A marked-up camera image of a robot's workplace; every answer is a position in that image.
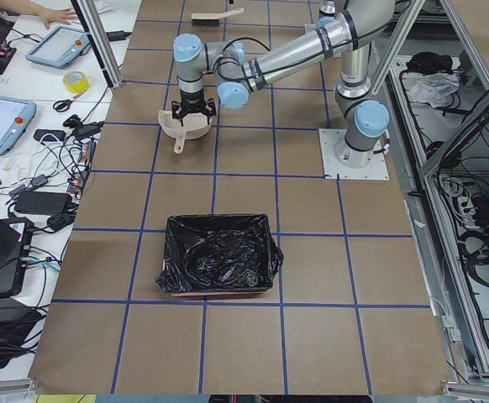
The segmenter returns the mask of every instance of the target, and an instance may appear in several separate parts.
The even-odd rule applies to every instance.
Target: plastic bag
[[[424,76],[408,92],[413,102],[429,103],[431,107],[451,104],[450,95],[459,90],[460,78],[453,74],[437,73]]]
[[[265,214],[172,216],[155,281],[172,295],[262,292],[283,259]]]

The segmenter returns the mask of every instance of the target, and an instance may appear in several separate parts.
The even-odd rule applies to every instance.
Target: blue cap
[[[196,58],[202,51],[202,41],[193,34],[181,34],[174,39],[174,59],[186,63]]]
[[[388,122],[390,122],[390,113],[378,101],[364,101],[356,108],[356,127],[370,139],[381,137],[388,127]]]
[[[318,28],[324,27],[326,24],[330,24],[336,21],[336,18],[334,17],[321,17],[318,19],[317,23],[315,23],[315,26]]]
[[[218,97],[227,109],[242,108],[248,102],[250,94],[246,87],[238,82],[227,81],[218,86]]]
[[[245,62],[245,46],[240,42],[234,42],[234,48],[237,50],[237,56],[239,57],[239,63],[242,65]]]

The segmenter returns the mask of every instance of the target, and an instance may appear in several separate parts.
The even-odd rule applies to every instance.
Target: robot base
[[[346,130],[319,129],[319,140],[321,142],[321,155],[323,156],[323,172],[325,179],[342,179],[357,181],[388,181],[388,169],[386,168],[385,156],[374,154],[370,163],[363,168],[355,169],[343,165],[334,154],[336,144],[345,136]],[[374,150],[381,149],[377,142]]]

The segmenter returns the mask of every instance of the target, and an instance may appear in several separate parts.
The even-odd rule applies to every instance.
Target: brush handle
[[[192,15],[192,19],[222,19],[242,14],[244,12],[244,8],[236,8],[235,10],[229,10],[225,13],[194,13]]]

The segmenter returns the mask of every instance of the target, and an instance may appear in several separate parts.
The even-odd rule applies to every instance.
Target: tiled floor
[[[344,125],[331,92],[339,60],[220,109],[181,155],[160,131],[158,110],[178,97],[177,34],[278,46],[318,7],[236,0],[245,13],[228,24],[190,24],[225,3],[144,0],[31,376],[44,393],[439,392],[448,373],[395,173],[323,179],[317,128]],[[164,295],[154,278],[167,217],[239,212],[270,218],[286,255],[275,287]]]

